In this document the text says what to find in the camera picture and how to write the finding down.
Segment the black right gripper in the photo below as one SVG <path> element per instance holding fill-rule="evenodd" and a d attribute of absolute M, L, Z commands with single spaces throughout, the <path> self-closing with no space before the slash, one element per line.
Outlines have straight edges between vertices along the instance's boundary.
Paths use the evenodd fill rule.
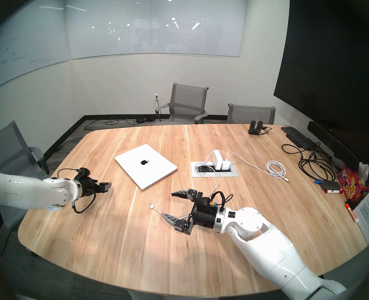
<path fill-rule="evenodd" d="M 194 189 L 178 190 L 171 193 L 172 196 L 196 202 L 198 197 L 202 197 L 203 193 Z M 194 203 L 189 216 L 186 219 L 177 218 L 170 214 L 161 213 L 164 220 L 173 227 L 176 231 L 190 235 L 193 226 L 201 226 L 208 229 L 213 229 L 216 215 L 218 212 L 217 206 L 198 206 Z"/>

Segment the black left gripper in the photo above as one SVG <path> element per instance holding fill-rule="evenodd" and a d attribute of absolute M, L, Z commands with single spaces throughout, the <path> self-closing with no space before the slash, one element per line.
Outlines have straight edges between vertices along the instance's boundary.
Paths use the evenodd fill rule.
<path fill-rule="evenodd" d="M 79 198 L 85 196 L 91 196 L 94 193 L 106 193 L 111 188 L 111 182 L 101 182 L 101 187 L 97 184 L 98 180 L 94 180 L 88 176 L 78 176 L 78 182 L 80 188 L 78 196 Z"/>

